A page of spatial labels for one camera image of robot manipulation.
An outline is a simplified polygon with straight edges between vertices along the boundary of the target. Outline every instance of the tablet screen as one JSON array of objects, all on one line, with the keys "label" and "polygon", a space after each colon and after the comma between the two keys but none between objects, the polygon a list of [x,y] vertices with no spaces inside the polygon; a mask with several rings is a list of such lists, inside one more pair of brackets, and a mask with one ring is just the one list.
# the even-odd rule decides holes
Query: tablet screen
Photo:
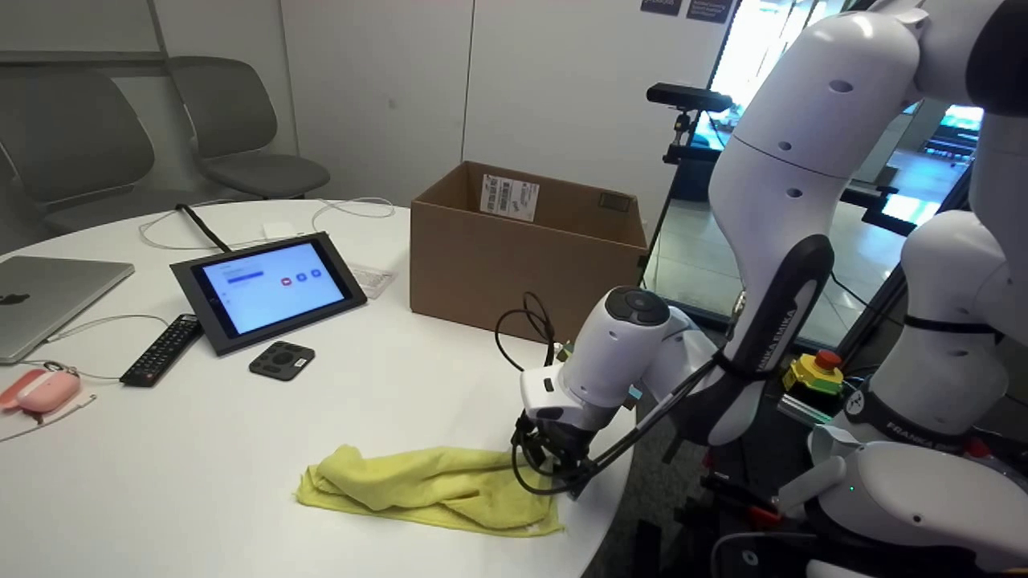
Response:
[{"label": "tablet screen", "polygon": [[313,245],[202,268],[233,334],[295,318],[346,296]]}]

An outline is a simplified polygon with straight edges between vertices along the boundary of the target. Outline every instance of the laptop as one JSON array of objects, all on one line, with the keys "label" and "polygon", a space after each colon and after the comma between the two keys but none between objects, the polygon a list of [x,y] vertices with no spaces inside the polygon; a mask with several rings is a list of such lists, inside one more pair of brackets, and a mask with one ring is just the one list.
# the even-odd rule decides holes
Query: laptop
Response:
[{"label": "laptop", "polygon": [[26,359],[109,289],[133,277],[133,262],[11,256],[0,262],[0,366]]}]

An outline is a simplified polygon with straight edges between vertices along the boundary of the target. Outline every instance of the cardboard box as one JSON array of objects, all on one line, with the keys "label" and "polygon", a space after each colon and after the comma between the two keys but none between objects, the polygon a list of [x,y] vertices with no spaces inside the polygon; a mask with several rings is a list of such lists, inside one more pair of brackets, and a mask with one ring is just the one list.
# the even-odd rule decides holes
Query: cardboard box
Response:
[{"label": "cardboard box", "polygon": [[[458,164],[411,202],[411,307],[495,329],[537,291],[572,339],[611,287],[644,277],[639,202],[517,170]],[[504,334],[539,334],[514,316]]]}]

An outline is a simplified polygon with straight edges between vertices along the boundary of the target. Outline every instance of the round table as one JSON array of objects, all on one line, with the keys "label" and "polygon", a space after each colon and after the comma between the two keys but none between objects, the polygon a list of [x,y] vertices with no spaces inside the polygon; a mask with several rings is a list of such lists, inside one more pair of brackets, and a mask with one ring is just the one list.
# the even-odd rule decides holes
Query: round table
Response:
[{"label": "round table", "polygon": [[[133,259],[134,277],[32,359],[72,362],[94,405],[0,444],[0,564],[5,578],[322,578],[322,574],[580,574],[621,505],[631,456],[589,490],[559,498],[564,529],[498,539],[403,521],[307,509],[298,475],[333,445],[365,456],[507,448],[517,374],[489,332],[411,316],[407,210],[376,202],[233,202],[196,210],[232,248],[328,232],[371,304],[286,334],[317,359],[295,383],[247,374],[265,345],[216,356],[205,339],[156,383],[115,379],[156,334],[148,318],[188,310],[170,262],[216,254],[180,216],[127,217],[15,254]],[[507,339],[522,362],[544,348]],[[596,437],[611,445],[621,417]]]}]

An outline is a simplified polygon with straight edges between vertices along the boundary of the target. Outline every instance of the remote control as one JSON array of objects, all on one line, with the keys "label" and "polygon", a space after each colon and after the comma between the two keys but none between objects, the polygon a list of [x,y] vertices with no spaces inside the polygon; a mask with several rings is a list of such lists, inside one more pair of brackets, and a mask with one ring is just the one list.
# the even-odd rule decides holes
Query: remote control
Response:
[{"label": "remote control", "polygon": [[151,390],[200,339],[202,329],[196,316],[180,316],[165,334],[126,369],[119,383],[127,390]]}]

